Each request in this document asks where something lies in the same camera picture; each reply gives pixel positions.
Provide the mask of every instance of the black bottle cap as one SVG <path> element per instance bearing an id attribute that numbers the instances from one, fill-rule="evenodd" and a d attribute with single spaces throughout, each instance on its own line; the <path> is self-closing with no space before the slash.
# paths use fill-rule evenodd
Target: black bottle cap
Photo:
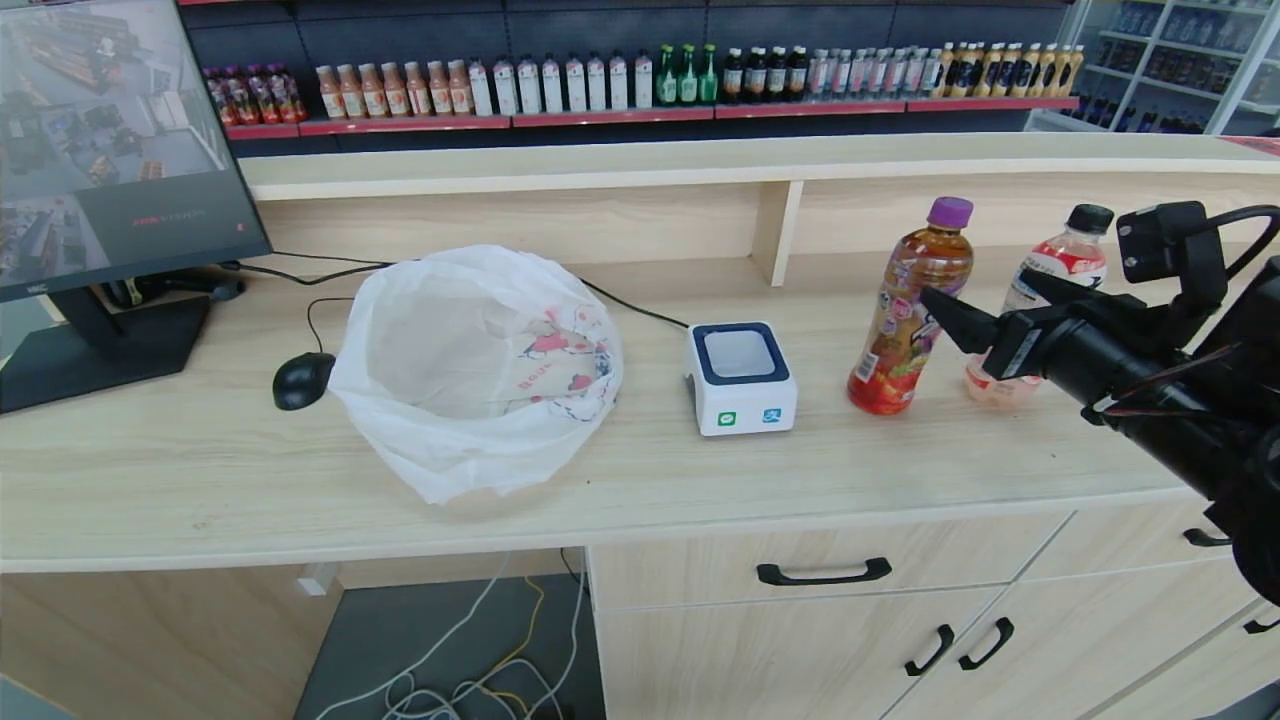
<path id="1" fill-rule="evenodd" d="M 1115 217 L 1115 213 L 1102 205 L 1082 204 L 1071 210 L 1071 217 L 1066 219 L 1066 227 L 1083 233 L 1105 234 L 1111 228 L 1111 220 Z"/>

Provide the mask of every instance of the counter top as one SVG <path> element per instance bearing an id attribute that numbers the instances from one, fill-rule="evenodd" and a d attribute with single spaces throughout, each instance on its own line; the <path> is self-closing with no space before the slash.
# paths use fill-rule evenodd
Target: counter top
<path id="1" fill-rule="evenodd" d="M 1014 250 L 983 251 L 966 300 L 998 306 L 1020 256 Z M 600 430 L 541 486 L 447 506 L 429 506 L 401 483 L 333 395 L 297 413 L 271 404 L 280 363 L 315 348 L 307 302 L 349 295 L 358 279 L 323 288 L 253 282 L 215 306 L 184 373 L 0 420 L 0 569 L 342 561 L 1192 496 L 1124 438 L 1082 421 L 1057 388 L 1012 415 L 977 407 L 948 340 L 906 414 L 855 409 L 844 386 L 883 260 L 796 258 L 777 290 L 746 259 L 582 269 L 685 320 L 769 320 L 800 386 L 795 430 L 698 436 L 681 380 L 684 334 L 612 305 L 626 382 Z M 1138 293 L 1162 300 L 1169 288 Z M 326 347 L 340 345 L 346 314 L 342 302 L 316 306 Z"/>
<path id="2" fill-rule="evenodd" d="M 1043 172 L 1276 173 L 1219 137 L 865 135 L 251 158 L 259 201 Z"/>

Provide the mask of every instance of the purple bottle cap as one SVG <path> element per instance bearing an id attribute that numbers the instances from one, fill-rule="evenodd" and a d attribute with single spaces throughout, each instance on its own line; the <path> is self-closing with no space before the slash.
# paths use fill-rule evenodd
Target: purple bottle cap
<path id="1" fill-rule="evenodd" d="M 973 217 L 973 202 L 964 197 L 938 197 L 929 209 L 928 222 L 931 225 L 943 228 L 963 228 L 969 225 Z"/>

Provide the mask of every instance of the black drawer handle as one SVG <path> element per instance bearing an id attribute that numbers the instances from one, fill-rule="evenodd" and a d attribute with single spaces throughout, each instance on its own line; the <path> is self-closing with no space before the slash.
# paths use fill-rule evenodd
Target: black drawer handle
<path id="1" fill-rule="evenodd" d="M 1196 547 L 1226 547 L 1231 544 L 1231 538 L 1215 538 L 1199 528 L 1187 530 L 1183 537 Z"/>
<path id="2" fill-rule="evenodd" d="M 906 674 L 909 678 L 919 678 L 920 675 L 928 673 L 929 667 L 933 667 L 938 660 L 942 660 L 942 656 L 946 655 L 947 651 L 951 650 L 951 646 L 956 642 L 956 633 L 951 629 L 951 625 L 938 626 L 938 637 L 942 638 L 942 647 L 933 653 L 933 657 L 924 664 L 924 667 L 916 665 L 914 660 L 906 664 Z"/>
<path id="3" fill-rule="evenodd" d="M 1267 630 L 1274 630 L 1276 626 L 1280 626 L 1280 620 L 1276 620 L 1275 623 L 1271 623 L 1270 625 L 1263 625 L 1262 623 L 1258 623 L 1257 620 L 1249 620 L 1248 623 L 1244 624 L 1244 632 L 1249 633 L 1251 635 L 1261 635 L 1262 633 L 1265 633 Z"/>
<path id="4" fill-rule="evenodd" d="M 893 566 L 888 564 L 888 560 L 883 557 L 872 557 L 867 561 L 867 571 L 861 575 L 850 575 L 847 578 L 815 578 L 812 580 L 804 580 L 799 578 L 788 578 L 782 574 L 782 568 L 769 562 L 765 565 L 755 566 L 755 575 L 762 583 L 767 585 L 777 587 L 792 587 L 792 585 L 844 585 L 849 583 L 870 583 L 879 580 L 881 578 L 888 577 L 893 571 Z"/>
<path id="5" fill-rule="evenodd" d="M 996 656 L 997 652 L 1000 652 L 1000 648 L 1005 647 L 1005 643 L 1009 642 L 1009 638 L 1014 637 L 1014 624 L 1009 620 L 1009 618 L 1001 618 L 1000 620 L 996 620 L 996 629 L 1000 630 L 1000 639 L 996 641 L 996 647 L 991 648 L 991 652 L 983 655 L 980 660 L 973 660 L 968 655 L 961 657 L 960 659 L 961 670 L 977 670 L 978 667 L 982 667 L 983 665 L 986 665 L 988 660 L 991 660 L 992 657 Z"/>

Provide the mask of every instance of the monitor screen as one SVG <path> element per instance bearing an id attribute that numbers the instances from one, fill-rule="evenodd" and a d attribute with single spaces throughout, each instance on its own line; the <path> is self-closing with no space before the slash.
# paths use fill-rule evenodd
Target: monitor screen
<path id="1" fill-rule="evenodd" d="M 0 301 L 266 252 L 174 0 L 0 10 Z"/>

